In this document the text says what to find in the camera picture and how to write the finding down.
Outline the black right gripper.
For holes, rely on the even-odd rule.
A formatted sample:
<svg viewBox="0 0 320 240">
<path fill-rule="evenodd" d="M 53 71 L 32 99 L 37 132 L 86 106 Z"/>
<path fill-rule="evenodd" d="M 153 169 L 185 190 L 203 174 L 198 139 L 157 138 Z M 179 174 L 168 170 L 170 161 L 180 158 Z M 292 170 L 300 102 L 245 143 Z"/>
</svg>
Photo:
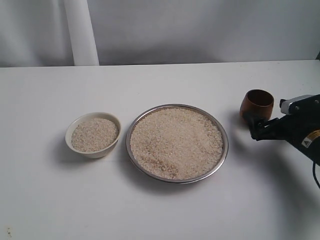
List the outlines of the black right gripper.
<svg viewBox="0 0 320 240">
<path fill-rule="evenodd" d="M 317 165 L 320 164 L 320 96 L 301 95 L 279 102 L 281 118 L 271 121 L 245 111 L 242 114 L 251 138 L 266 140 L 265 129 L 274 140 L 285 140 Z"/>
</svg>

